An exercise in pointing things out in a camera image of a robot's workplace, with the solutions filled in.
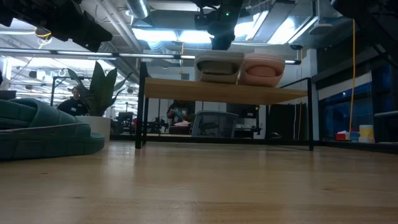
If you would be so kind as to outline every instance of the orange cable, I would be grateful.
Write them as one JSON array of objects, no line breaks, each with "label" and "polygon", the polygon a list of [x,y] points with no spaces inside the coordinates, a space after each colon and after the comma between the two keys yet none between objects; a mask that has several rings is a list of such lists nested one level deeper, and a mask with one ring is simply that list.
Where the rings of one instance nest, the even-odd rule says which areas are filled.
[{"label": "orange cable", "polygon": [[355,76],[356,76],[355,20],[353,19],[353,88],[351,90],[351,111],[349,114],[349,135],[350,136],[351,136],[351,126],[353,124]]}]

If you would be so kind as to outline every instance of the desk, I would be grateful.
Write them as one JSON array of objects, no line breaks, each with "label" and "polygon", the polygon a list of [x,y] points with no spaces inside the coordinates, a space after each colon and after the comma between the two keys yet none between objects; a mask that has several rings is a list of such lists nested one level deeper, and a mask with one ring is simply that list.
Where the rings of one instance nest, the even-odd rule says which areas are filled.
[{"label": "desk", "polygon": [[[307,86],[309,86],[307,91],[284,89],[287,86],[300,82],[307,82]],[[140,149],[146,143],[149,98],[240,103],[247,105],[273,105],[307,96],[308,108],[310,108],[308,110],[308,146],[309,150],[312,151],[313,126],[311,86],[311,78],[303,78],[280,88],[149,78],[146,63],[141,62],[138,91],[136,149]],[[184,138],[176,137],[176,142],[183,141],[183,139]],[[229,141],[229,139],[219,140],[220,143],[228,143],[227,141]],[[215,140],[203,138],[200,139],[200,142],[215,142]],[[270,143],[270,141],[268,139],[264,139],[263,143],[267,144]]]}]

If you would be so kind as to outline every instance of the black metal frame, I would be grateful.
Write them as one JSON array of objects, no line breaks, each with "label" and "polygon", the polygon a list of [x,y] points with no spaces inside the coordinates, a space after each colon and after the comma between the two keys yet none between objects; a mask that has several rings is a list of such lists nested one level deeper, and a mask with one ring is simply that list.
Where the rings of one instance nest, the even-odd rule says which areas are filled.
[{"label": "black metal frame", "polygon": [[[136,126],[136,149],[141,149],[147,142],[147,122],[148,122],[148,97],[145,97],[145,80],[149,77],[147,71],[147,65],[145,62],[141,62],[140,66],[140,80],[139,80],[139,91],[138,91],[138,112],[137,112],[137,126]],[[273,139],[227,139],[227,138],[181,138],[181,137],[165,137],[165,136],[151,136],[148,139],[151,141],[160,142],[197,142],[197,143],[222,143],[222,144],[270,144],[270,145],[290,145],[290,146],[307,146],[309,151],[313,151],[314,140],[313,140],[313,123],[312,123],[312,80],[311,78],[303,78],[297,80],[288,85],[284,85],[281,88],[294,85],[300,82],[307,82],[308,88],[308,141],[290,140],[281,141]]]},{"label": "black metal frame", "polygon": [[55,93],[56,87],[58,87],[58,86],[55,86],[55,81],[56,81],[57,79],[59,79],[59,78],[64,78],[64,79],[69,78],[69,79],[72,79],[72,78],[70,78],[70,77],[60,77],[60,76],[52,77],[52,88],[51,88],[50,106],[53,106],[53,103],[54,103],[54,93]]}]

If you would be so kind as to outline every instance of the potted plant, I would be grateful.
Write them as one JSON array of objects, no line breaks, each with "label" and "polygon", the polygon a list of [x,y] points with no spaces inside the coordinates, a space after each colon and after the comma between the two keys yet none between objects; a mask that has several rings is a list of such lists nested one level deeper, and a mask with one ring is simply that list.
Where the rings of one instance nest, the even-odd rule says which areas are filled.
[{"label": "potted plant", "polygon": [[92,132],[103,134],[105,139],[109,141],[111,119],[103,118],[103,115],[106,109],[114,104],[116,98],[124,89],[118,91],[114,98],[113,92],[123,87],[131,73],[115,86],[116,77],[118,76],[117,69],[115,68],[105,75],[102,66],[96,62],[91,78],[90,89],[87,89],[83,85],[73,70],[68,68],[68,73],[72,79],[78,82],[80,100],[88,108],[89,116],[79,116],[77,118],[84,123],[88,123],[91,126]]}]

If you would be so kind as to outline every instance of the shelf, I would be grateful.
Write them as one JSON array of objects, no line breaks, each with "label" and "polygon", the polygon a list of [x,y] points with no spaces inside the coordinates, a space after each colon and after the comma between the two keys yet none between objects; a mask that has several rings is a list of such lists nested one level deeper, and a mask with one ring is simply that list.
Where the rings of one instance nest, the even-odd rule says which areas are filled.
[{"label": "shelf", "polygon": [[146,78],[145,96],[170,100],[273,105],[307,96],[307,91],[261,86]]}]

